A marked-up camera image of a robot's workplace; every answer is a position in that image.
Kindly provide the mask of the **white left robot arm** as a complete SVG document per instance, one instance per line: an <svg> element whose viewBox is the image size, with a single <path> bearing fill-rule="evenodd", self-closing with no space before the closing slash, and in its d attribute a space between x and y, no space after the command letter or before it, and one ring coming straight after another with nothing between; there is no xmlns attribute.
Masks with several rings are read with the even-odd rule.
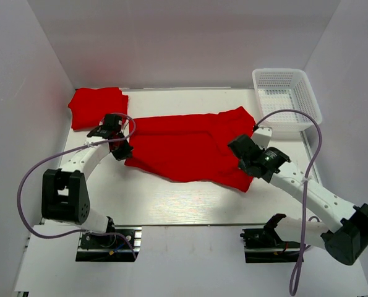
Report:
<svg viewBox="0 0 368 297"><path fill-rule="evenodd" d="M117 161L132 157L130 135L125 136L122 128L124 121L134 120L123 113L106 114L68 161L56 170L44 172L41 203L44 218L94 233L108 232L111 221L91 207L87 179L108 155Z"/></svg>

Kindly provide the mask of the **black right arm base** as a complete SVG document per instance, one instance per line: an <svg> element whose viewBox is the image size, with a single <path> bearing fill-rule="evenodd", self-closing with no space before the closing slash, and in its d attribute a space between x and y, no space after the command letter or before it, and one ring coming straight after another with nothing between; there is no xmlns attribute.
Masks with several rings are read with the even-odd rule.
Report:
<svg viewBox="0 0 368 297"><path fill-rule="evenodd" d="M299 243L275 239L268 235L263 228L242 229L240 237L243 240L244 247L249 250L283 252L290 249L299 249Z"/></svg>

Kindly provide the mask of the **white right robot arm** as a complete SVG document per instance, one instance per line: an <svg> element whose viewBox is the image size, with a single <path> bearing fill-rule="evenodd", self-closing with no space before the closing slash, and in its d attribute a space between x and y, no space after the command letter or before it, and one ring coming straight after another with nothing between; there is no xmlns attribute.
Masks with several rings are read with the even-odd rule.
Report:
<svg viewBox="0 0 368 297"><path fill-rule="evenodd" d="M241 233L246 249L284 248L304 238L307 245L326 250L344 265L356 262L368 246L368 204L358 207L306 179L281 150L258 145L245 134L228 147L239 160L239 169L288 193L318 217L306 223L277 213L262 228Z"/></svg>

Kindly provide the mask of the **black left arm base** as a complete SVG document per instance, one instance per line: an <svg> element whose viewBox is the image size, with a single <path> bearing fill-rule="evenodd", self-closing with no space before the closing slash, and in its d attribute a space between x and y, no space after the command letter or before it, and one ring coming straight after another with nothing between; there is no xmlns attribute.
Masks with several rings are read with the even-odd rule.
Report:
<svg viewBox="0 0 368 297"><path fill-rule="evenodd" d="M116 228L111 230L113 235L96 236L90 233L81 234L79 247L86 250L96 249L116 249L120 245L128 248L126 241L134 245L136 229L133 228Z"/></svg>

